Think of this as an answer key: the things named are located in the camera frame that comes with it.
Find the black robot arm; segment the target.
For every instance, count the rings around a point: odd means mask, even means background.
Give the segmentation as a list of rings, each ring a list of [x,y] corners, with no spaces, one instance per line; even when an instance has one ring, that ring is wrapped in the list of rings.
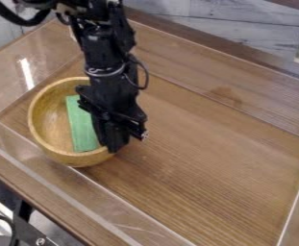
[[[20,17],[0,0],[0,16],[24,27],[39,25],[49,14],[71,28],[84,55],[87,86],[77,86],[79,107],[91,115],[99,143],[115,153],[132,137],[147,136],[147,114],[137,105],[139,92],[150,85],[139,81],[143,63],[131,53],[136,45],[123,0],[13,0],[35,15]]]

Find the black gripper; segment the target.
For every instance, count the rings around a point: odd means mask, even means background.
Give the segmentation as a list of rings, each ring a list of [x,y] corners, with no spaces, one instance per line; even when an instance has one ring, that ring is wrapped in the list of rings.
[[[79,107],[91,115],[93,131],[101,146],[117,152],[129,137],[144,140],[148,117],[137,104],[137,96],[148,85],[140,85],[136,68],[113,75],[88,76],[89,83],[77,85]]]

